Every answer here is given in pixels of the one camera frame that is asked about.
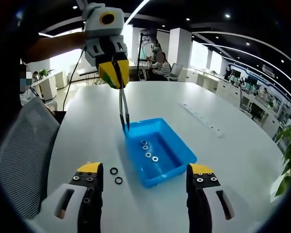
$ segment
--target window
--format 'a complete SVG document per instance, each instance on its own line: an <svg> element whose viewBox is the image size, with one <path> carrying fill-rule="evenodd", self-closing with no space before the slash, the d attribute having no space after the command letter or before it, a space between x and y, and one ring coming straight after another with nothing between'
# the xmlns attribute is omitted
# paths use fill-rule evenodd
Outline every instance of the window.
<svg viewBox="0 0 291 233"><path fill-rule="evenodd" d="M132 25L124 25L123 31L121 33L124 37L124 43L127 46L127 58L131 59L132 54Z"/></svg>
<svg viewBox="0 0 291 233"><path fill-rule="evenodd" d="M217 74L221 71L222 56L212 51L210 70L214 70Z"/></svg>
<svg viewBox="0 0 291 233"><path fill-rule="evenodd" d="M71 33L77 33L81 32L82 28L77 28L68 32L60 33L56 36L61 36L61 35L68 35ZM77 50L72 50L70 52L65 52L63 54L57 55L55 57L51 57L49 59L50 63L50 69L54 70L65 70L69 68L70 65L75 65L81 55L82 50L77 49Z"/></svg>
<svg viewBox="0 0 291 233"><path fill-rule="evenodd" d="M207 64L208 48L193 41L190 66L196 69L205 69Z"/></svg>

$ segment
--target black rubber ring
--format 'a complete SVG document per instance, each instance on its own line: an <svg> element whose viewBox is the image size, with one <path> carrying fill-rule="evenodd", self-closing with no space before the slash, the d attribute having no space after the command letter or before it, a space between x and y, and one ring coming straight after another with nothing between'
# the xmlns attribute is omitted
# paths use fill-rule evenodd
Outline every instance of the black rubber ring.
<svg viewBox="0 0 291 233"><path fill-rule="evenodd" d="M116 175L118 173L118 169L116 168L116 167L112 167L111 169L110 169L110 174L112 174L112 175Z"/></svg>
<svg viewBox="0 0 291 233"><path fill-rule="evenodd" d="M121 183L123 183L123 179L122 179L122 177L117 176L117 177L115 178L114 182L115 182L116 184L121 184Z"/></svg>

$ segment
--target mesh chair back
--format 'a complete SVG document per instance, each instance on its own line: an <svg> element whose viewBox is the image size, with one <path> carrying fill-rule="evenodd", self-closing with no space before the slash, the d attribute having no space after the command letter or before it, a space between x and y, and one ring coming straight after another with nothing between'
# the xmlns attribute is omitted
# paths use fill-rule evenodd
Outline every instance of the mesh chair back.
<svg viewBox="0 0 291 233"><path fill-rule="evenodd" d="M24 105L0 145L0 183L23 218L33 219L47 196L49 162L59 126L36 97Z"/></svg>
<svg viewBox="0 0 291 233"><path fill-rule="evenodd" d="M179 74L180 74L182 68L183 68L183 65L173 63L173 66L171 67L170 76L173 78L179 77Z"/></svg>

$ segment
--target black ceiling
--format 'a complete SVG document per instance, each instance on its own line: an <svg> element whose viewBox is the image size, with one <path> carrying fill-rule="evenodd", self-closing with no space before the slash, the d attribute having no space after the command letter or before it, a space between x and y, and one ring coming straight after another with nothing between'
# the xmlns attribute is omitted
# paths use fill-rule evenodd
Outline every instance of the black ceiling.
<svg viewBox="0 0 291 233"><path fill-rule="evenodd" d="M141 0L89 0L89 2L103 2L106 6L121 8L124 13L132 13ZM58 34L83 26L82 21L79 20L61 25L51 31L47 30L54 24L80 17L81 11L72 9L74 5L77 5L74 0L42 0L39 8L38 29L40 31L46 29L48 34ZM226 18L225 13L229 13L231 17ZM131 21L134 26L155 27L164 30L182 27L191 32L212 31L246 35L276 47L291 58L291 0L251 0L249 2L239 0L152 0L139 14L162 19L164 23L135 18ZM260 57L291 77L291 61L264 44L232 35L212 33L201 35L217 45L243 50ZM196 36L194 40L207 43ZM209 46L209 48L220 52L217 47ZM222 49L233 59L259 70L265 64L252 56ZM291 93L291 81L274 68L273 72L278 77L276 80Z"/></svg>

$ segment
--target blue plastic tray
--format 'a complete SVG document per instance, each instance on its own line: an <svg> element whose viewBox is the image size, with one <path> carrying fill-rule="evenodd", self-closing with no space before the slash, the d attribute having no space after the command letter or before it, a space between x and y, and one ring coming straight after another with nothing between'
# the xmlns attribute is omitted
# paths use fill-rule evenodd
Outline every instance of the blue plastic tray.
<svg viewBox="0 0 291 233"><path fill-rule="evenodd" d="M162 118L133 122L125 133L129 156L144 187L150 188L186 171L189 163L197 161L193 152ZM143 150L141 141L148 142ZM145 153L158 157L158 162Z"/></svg>

